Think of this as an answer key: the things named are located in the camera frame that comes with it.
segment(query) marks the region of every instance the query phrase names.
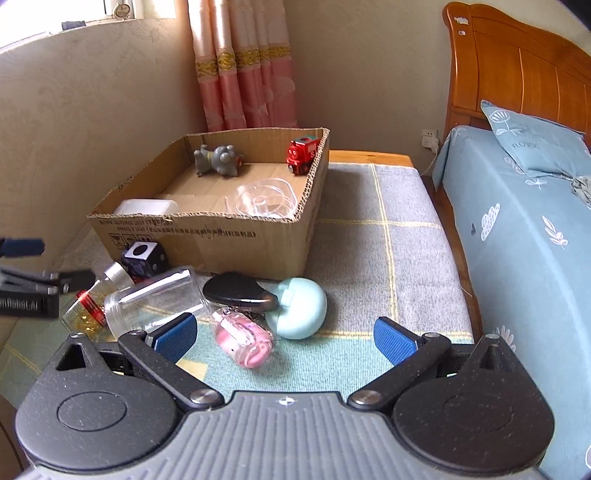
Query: beige wall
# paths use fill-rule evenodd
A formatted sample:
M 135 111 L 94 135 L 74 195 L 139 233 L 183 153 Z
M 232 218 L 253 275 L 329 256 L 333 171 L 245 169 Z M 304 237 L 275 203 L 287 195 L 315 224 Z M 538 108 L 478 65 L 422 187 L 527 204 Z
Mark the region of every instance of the beige wall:
M 447 0 L 284 1 L 300 125 L 330 128 L 331 148 L 404 153 L 427 168 L 421 130 L 441 136 L 447 106 Z M 558 0 L 484 3 L 591 53 L 591 33 Z
M 113 186 L 205 130 L 187 28 L 131 20 L 0 53 L 0 236 L 43 237 L 51 264 Z

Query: red toy train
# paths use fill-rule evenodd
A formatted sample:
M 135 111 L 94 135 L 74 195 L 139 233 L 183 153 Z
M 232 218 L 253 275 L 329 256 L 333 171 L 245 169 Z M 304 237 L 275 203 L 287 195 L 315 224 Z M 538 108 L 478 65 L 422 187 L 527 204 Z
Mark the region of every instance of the red toy train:
M 301 137 L 292 140 L 287 150 L 287 168 L 294 175 L 306 175 L 316 156 L 320 138 Z

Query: clear glass jar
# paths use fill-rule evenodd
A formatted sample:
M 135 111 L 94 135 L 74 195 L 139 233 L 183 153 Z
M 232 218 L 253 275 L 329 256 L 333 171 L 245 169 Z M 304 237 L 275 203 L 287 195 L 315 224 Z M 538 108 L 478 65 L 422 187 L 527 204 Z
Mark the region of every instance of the clear glass jar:
M 76 300 L 61 317 L 71 332 L 83 332 L 94 342 L 112 340 L 105 317 L 105 299 L 112 293 L 134 285 L 127 272 L 114 263 L 88 290 L 76 293 Z
M 197 278 L 193 267 L 178 267 L 109 295 L 105 315 L 114 337 L 130 330 L 150 333 L 183 312 L 209 321 Z

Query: window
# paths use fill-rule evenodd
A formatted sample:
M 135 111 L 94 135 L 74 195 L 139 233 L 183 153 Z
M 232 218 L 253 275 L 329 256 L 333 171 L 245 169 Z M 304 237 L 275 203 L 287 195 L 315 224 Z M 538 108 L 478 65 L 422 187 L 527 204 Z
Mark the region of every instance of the window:
M 112 0 L 0 0 L 0 47 L 61 31 L 66 21 L 86 22 L 111 15 Z M 119 3 L 131 3 L 119 0 Z

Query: jar lid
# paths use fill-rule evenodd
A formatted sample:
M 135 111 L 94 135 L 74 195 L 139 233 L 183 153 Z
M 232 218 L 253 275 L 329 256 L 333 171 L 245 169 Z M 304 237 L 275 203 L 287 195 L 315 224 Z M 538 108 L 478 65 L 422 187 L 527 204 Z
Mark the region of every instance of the jar lid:
M 105 276 L 113 282 L 117 290 L 123 290 L 135 285 L 128 273 L 117 262 L 105 270 Z

